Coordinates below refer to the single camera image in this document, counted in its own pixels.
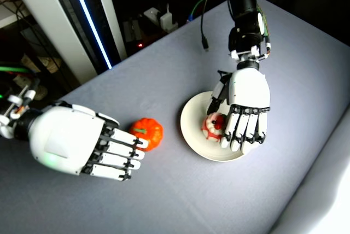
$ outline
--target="blue light strip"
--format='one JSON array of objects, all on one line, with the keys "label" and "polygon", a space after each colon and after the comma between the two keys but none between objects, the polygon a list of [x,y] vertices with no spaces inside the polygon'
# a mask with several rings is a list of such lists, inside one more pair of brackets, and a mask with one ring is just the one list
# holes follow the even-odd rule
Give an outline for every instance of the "blue light strip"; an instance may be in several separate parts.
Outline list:
[{"label": "blue light strip", "polygon": [[108,68],[111,69],[112,66],[110,65],[110,62],[109,62],[108,56],[107,56],[107,54],[106,54],[106,51],[104,50],[104,47],[103,47],[102,42],[101,42],[101,40],[100,40],[100,37],[98,36],[98,33],[97,33],[97,31],[96,31],[94,22],[92,22],[92,18],[91,18],[91,16],[90,16],[90,13],[89,13],[89,11],[88,11],[88,8],[86,7],[85,1],[84,1],[84,0],[79,0],[79,2],[80,2],[80,4],[81,4],[81,7],[83,7],[84,13],[85,13],[86,18],[87,18],[87,20],[88,20],[88,22],[89,22],[89,25],[90,25],[90,27],[91,27],[91,29],[92,29],[92,32],[94,33],[94,36],[95,36],[96,41],[97,41],[97,43],[98,43],[98,46],[100,47],[100,49],[101,49],[101,51],[102,51],[104,60],[106,61]]}]

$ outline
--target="robotic arm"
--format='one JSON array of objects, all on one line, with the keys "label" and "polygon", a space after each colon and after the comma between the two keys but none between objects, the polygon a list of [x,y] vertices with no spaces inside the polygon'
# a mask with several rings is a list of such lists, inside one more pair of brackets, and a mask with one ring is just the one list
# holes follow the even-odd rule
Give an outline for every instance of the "robotic arm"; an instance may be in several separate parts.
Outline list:
[{"label": "robotic arm", "polygon": [[[221,78],[212,93],[207,115],[217,112],[226,100],[230,111],[220,145],[247,154],[266,137],[270,89],[265,76],[259,72],[259,62],[269,56],[271,44],[265,17],[256,0],[227,2],[235,22],[229,35],[229,50],[237,62],[237,71],[218,71]],[[264,40],[266,52],[262,53]]]},{"label": "robotic arm", "polygon": [[[14,69],[33,74],[25,67]],[[131,169],[140,168],[144,152],[139,149],[148,146],[145,139],[120,130],[115,119],[87,107],[61,101],[44,113],[30,109],[36,78],[33,84],[7,97],[11,105],[0,112],[1,136],[29,141],[33,157],[60,172],[123,181],[131,178]]]}]

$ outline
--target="red and white toy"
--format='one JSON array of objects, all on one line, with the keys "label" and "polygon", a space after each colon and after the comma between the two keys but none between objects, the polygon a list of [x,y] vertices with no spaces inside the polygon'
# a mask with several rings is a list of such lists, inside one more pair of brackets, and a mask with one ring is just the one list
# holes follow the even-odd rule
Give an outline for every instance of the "red and white toy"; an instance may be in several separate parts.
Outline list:
[{"label": "red and white toy", "polygon": [[223,137],[224,126],[225,115],[215,112],[204,119],[202,131],[207,140],[219,142]]}]

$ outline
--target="round plate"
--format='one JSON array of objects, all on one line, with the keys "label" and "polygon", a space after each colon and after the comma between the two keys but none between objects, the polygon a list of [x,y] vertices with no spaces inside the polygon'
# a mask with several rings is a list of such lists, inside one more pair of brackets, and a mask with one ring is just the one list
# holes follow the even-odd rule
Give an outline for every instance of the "round plate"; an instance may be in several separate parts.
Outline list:
[{"label": "round plate", "polygon": [[[221,148],[218,142],[207,140],[201,130],[211,97],[212,92],[204,92],[187,102],[181,113],[181,131],[188,145],[200,156],[219,162],[232,161],[241,157],[242,152],[232,152],[230,148]],[[230,107],[224,102],[218,112],[227,115],[229,110]]]}]

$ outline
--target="orange pumpkin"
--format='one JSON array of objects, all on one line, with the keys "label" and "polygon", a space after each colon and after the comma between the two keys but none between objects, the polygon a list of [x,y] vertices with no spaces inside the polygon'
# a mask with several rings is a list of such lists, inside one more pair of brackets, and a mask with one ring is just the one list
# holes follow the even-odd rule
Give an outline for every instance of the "orange pumpkin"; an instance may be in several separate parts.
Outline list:
[{"label": "orange pumpkin", "polygon": [[163,138],[163,127],[154,119],[143,118],[136,121],[130,128],[130,134],[136,137],[146,139],[148,147],[140,149],[143,151],[150,151],[156,148]]}]

